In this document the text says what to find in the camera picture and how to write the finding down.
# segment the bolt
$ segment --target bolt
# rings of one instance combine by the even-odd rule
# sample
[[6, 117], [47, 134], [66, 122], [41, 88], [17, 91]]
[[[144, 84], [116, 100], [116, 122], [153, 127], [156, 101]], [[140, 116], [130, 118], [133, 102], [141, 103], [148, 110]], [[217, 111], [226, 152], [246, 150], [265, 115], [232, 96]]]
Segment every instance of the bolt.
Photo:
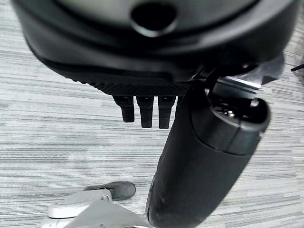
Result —
[[254, 108], [257, 107], [259, 105], [259, 101], [255, 98], [251, 101], [250, 103], [250, 107]]
[[234, 115], [233, 111], [229, 110], [229, 111], [228, 111], [228, 116], [229, 116], [230, 118], [233, 118], [235, 115]]

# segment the black plastic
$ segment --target black plastic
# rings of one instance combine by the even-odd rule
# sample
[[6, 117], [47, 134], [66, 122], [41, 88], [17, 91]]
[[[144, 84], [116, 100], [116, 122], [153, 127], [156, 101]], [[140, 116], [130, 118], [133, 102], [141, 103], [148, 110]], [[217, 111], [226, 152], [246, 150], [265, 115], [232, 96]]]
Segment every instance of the black plastic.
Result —
[[141, 112], [142, 128], [151, 128], [154, 97], [137, 96], [136, 100]]
[[160, 129], [169, 128], [171, 109], [175, 103], [175, 100], [175, 96], [158, 97], [158, 117]]
[[241, 66], [280, 55], [301, 1], [257, 1], [219, 24], [193, 30], [189, 24], [161, 38], [92, 25], [55, 1], [12, 2], [33, 52], [56, 72], [91, 85], [170, 86], [191, 81], [203, 65]]
[[121, 107], [123, 121], [125, 123], [134, 122], [134, 102], [132, 96], [113, 96], [115, 103]]
[[218, 116], [201, 87], [179, 105], [151, 185], [146, 213], [157, 228], [199, 225], [238, 179], [270, 121], [262, 100], [260, 123]]

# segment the grey shoe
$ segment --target grey shoe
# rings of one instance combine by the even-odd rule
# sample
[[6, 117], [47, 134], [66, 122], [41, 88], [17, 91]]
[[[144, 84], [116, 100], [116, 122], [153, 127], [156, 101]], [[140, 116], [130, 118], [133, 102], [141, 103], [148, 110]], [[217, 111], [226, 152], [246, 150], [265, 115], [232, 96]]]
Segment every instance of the grey shoe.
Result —
[[111, 192], [113, 201], [127, 200], [135, 195], [136, 192], [135, 185], [128, 181], [115, 181], [108, 184], [91, 185], [86, 187], [84, 191], [99, 189], [108, 189]]

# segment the grey carpet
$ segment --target grey carpet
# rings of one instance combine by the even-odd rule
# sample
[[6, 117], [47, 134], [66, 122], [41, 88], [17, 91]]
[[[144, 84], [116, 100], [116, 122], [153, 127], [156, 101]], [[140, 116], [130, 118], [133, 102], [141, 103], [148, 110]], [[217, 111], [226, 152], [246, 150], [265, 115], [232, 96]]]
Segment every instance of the grey carpet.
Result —
[[[272, 122], [255, 156], [204, 228], [304, 227], [304, 55], [301, 15], [280, 80], [260, 96]], [[48, 206], [87, 185], [133, 181], [121, 205], [144, 215], [169, 130], [122, 122], [112, 98], [64, 79], [33, 57], [8, 0], [0, 0], [0, 226], [38, 228]]]

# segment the metal bracket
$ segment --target metal bracket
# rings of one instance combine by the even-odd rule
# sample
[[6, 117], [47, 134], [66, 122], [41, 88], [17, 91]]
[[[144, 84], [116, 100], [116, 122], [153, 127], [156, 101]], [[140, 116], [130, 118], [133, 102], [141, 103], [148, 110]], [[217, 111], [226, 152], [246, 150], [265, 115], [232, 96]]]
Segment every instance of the metal bracket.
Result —
[[219, 77], [212, 95], [226, 98], [254, 99], [263, 84], [276, 80], [284, 69], [283, 54], [277, 58], [262, 63], [253, 70], [236, 76]]

